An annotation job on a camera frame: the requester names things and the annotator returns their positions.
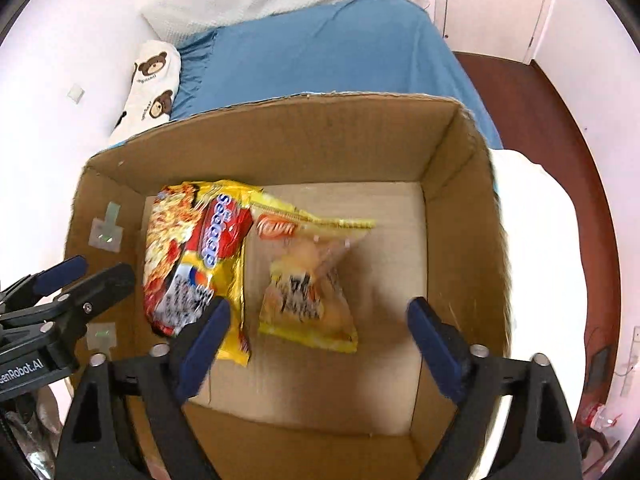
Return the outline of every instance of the bear face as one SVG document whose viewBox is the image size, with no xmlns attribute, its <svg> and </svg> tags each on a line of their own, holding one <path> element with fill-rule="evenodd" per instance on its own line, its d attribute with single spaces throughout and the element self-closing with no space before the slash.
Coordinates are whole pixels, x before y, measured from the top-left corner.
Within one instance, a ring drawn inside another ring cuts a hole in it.
<svg viewBox="0 0 640 480">
<path fill-rule="evenodd" d="M 162 67 L 166 65 L 166 52 L 161 52 L 157 56 L 150 57 L 144 63 L 140 65 L 138 70 L 142 72 L 143 76 L 153 75 L 162 70 Z"/>
<path fill-rule="evenodd" d="M 171 96 L 174 94 L 172 90 L 165 90 L 158 97 L 154 99 L 151 108 L 149 108 L 149 115 L 153 119 L 157 119 L 162 114 L 169 114 L 171 111 Z"/>
</svg>

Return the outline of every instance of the blue bed sheet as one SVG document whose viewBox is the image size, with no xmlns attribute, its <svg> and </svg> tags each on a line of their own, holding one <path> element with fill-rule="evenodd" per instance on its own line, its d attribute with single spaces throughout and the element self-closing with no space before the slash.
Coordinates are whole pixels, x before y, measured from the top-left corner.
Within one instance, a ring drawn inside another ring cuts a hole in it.
<svg viewBox="0 0 640 480">
<path fill-rule="evenodd" d="M 171 119 L 302 92 L 454 97 L 502 147 L 478 92 L 428 15 L 407 0 L 353 0 L 197 34 L 178 49 Z"/>
</svg>

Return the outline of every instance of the red and yellow snack package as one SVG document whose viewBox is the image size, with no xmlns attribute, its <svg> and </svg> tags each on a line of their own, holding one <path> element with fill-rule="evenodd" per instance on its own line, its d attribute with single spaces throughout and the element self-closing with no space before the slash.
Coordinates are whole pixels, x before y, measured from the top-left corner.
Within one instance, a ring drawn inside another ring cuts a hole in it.
<svg viewBox="0 0 640 480">
<path fill-rule="evenodd" d="M 244 238 L 253 223 L 251 195 L 260 188 L 231 180 L 167 186 L 156 197 L 146 232 L 144 309 L 151 325 L 175 336 L 201 316 L 214 295 L 231 306 L 231 325 L 217 359 L 246 366 L 242 331 Z"/>
<path fill-rule="evenodd" d="M 267 194 L 254 197 L 251 213 L 271 257 L 258 330 L 313 348 L 355 352 L 358 333 L 335 266 L 374 223 L 318 218 Z"/>
</svg>

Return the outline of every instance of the white door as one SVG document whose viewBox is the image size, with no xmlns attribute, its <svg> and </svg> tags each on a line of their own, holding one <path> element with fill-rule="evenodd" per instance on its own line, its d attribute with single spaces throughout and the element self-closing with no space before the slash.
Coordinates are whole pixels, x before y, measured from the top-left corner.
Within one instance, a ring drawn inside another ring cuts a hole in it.
<svg viewBox="0 0 640 480">
<path fill-rule="evenodd" d="M 524 61 L 543 0 L 447 0 L 451 50 Z"/>
</svg>

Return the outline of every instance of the power strip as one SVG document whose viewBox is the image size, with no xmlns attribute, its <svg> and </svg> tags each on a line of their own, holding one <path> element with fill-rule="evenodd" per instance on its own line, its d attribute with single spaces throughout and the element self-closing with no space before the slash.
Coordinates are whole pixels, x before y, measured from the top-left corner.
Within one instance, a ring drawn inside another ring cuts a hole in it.
<svg viewBox="0 0 640 480">
<path fill-rule="evenodd" d="M 636 367 L 640 362 L 640 326 L 634 328 L 634 339 L 631 342 L 631 350 L 629 351 L 629 361 L 626 366 L 625 382 L 622 384 L 622 391 L 620 391 L 620 397 L 628 397 L 631 391 L 631 386 L 634 382 L 634 375 L 636 374 Z"/>
</svg>

